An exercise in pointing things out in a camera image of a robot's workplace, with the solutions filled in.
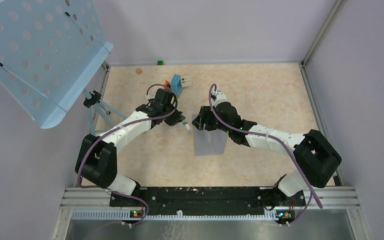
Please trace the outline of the white glue stick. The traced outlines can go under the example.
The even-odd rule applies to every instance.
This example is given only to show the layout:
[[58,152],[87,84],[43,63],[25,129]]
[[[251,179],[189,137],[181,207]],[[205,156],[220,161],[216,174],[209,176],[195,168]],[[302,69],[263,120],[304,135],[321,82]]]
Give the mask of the white glue stick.
[[183,126],[186,128],[187,131],[191,130],[191,127],[190,127],[190,125],[188,124],[187,121],[182,120],[181,123],[183,124]]

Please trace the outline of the grey envelope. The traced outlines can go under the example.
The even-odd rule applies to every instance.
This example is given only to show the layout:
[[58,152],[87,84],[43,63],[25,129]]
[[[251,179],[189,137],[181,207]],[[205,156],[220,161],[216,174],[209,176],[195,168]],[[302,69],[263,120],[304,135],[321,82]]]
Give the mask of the grey envelope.
[[193,132],[193,147],[196,157],[221,155],[225,151],[228,139],[227,133],[221,130],[206,131],[191,127]]

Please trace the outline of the colourful toy block assembly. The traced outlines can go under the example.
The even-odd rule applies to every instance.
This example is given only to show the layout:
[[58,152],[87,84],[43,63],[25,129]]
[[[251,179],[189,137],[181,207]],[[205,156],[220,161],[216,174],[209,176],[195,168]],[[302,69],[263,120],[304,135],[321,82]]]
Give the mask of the colourful toy block assembly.
[[165,81],[164,86],[172,90],[177,98],[180,97],[184,88],[191,87],[192,77],[191,76],[181,76],[179,74],[175,74],[171,81]]

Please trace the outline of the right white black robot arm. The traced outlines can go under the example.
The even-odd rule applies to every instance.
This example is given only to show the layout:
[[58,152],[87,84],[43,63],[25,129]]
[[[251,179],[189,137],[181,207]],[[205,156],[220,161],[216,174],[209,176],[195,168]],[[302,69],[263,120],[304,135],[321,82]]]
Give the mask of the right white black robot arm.
[[296,170],[275,185],[273,200],[279,206],[287,206],[294,195],[304,189],[324,188],[342,163],[340,154],[320,131],[290,133],[264,127],[242,119],[229,102],[216,107],[202,106],[192,125],[199,131],[223,131],[238,145],[265,148],[289,156]]

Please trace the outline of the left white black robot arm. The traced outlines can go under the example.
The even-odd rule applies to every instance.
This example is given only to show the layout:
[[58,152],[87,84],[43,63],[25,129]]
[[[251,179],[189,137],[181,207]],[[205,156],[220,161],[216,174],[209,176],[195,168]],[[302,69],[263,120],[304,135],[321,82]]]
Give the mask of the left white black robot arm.
[[162,122],[172,127],[185,119],[169,87],[161,85],[153,96],[147,96],[147,100],[110,130],[84,137],[75,165],[78,186],[86,179],[99,188],[121,193],[121,200],[129,207],[140,202],[140,184],[118,172],[118,154],[136,137]]

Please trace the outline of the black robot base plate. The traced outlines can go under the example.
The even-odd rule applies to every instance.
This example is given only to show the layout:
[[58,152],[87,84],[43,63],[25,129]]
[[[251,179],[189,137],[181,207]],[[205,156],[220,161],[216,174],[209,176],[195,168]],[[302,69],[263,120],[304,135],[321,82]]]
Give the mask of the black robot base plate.
[[133,194],[137,199],[111,194],[110,207],[149,206],[150,216],[244,216],[263,215],[279,207],[290,210],[305,206],[304,192],[288,197],[274,187],[142,187]]

